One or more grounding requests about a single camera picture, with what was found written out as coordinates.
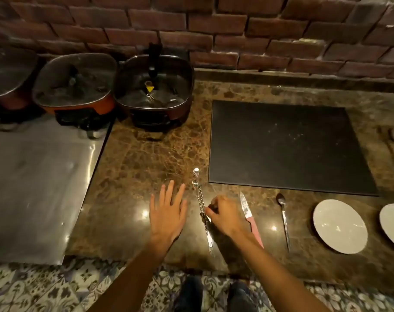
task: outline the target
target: brick wall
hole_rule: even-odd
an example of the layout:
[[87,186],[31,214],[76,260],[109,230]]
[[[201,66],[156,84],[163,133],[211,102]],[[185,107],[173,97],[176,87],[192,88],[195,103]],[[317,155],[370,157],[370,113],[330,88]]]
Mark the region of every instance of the brick wall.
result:
[[182,47],[195,66],[394,78],[394,0],[0,0],[0,47]]

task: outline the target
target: black cutting board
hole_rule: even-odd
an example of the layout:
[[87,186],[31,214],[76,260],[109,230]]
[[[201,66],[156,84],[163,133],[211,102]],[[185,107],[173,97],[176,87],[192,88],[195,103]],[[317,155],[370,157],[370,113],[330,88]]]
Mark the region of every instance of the black cutting board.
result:
[[209,182],[377,195],[338,107],[214,101]]

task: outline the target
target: spoon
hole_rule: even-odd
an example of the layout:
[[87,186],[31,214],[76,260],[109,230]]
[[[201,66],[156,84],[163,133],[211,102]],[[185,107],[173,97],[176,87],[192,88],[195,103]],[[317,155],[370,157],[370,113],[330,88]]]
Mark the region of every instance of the spoon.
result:
[[291,245],[289,243],[289,234],[288,234],[288,225],[286,224],[286,215],[285,215],[285,197],[279,193],[276,196],[277,203],[282,207],[282,218],[283,218],[283,227],[285,229],[285,237],[286,237],[286,246],[288,247],[288,252],[291,251]]

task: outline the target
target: hand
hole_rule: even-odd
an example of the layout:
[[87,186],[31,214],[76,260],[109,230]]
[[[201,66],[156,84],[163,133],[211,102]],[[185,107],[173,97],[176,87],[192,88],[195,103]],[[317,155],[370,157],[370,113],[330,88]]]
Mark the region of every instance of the hand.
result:
[[[210,206],[218,209],[219,213],[215,213],[209,208]],[[233,238],[236,233],[242,232],[243,221],[233,200],[226,196],[218,195],[211,201],[210,206],[205,208],[206,215],[222,233]]]
[[156,248],[158,255],[161,256],[165,256],[173,241],[181,233],[187,215],[187,200],[184,199],[181,204],[185,184],[180,186],[173,204],[171,204],[173,185],[174,181],[171,180],[167,191],[165,191],[165,185],[162,185],[158,204],[155,204],[154,194],[151,194],[151,202],[149,204],[150,243]]

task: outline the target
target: marble countertop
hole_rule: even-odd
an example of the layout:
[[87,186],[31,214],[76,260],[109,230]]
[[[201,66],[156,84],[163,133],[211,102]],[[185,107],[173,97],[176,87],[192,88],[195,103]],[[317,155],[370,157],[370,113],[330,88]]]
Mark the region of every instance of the marble countertop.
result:
[[[380,196],[208,183],[213,99],[346,107]],[[186,225],[166,263],[181,268],[249,274],[238,251],[225,237],[214,233],[217,244],[214,255],[209,253],[191,185],[192,171],[199,167],[206,204],[219,193],[238,200],[242,190],[265,249],[297,277],[393,291],[394,244],[383,233],[378,217],[385,204],[394,203],[394,160],[378,133],[379,125],[394,125],[394,94],[196,81],[187,122],[170,131],[162,141],[146,141],[149,134],[133,127],[128,119],[115,123],[66,253],[132,259],[149,235],[150,194],[157,193],[162,182],[174,179],[177,185],[181,182],[188,185],[186,196],[190,203]],[[279,191],[287,199],[291,253],[286,248],[281,209],[275,202]],[[363,251],[340,254],[319,239],[312,225],[312,212],[324,199],[344,201],[361,215],[369,232]]]

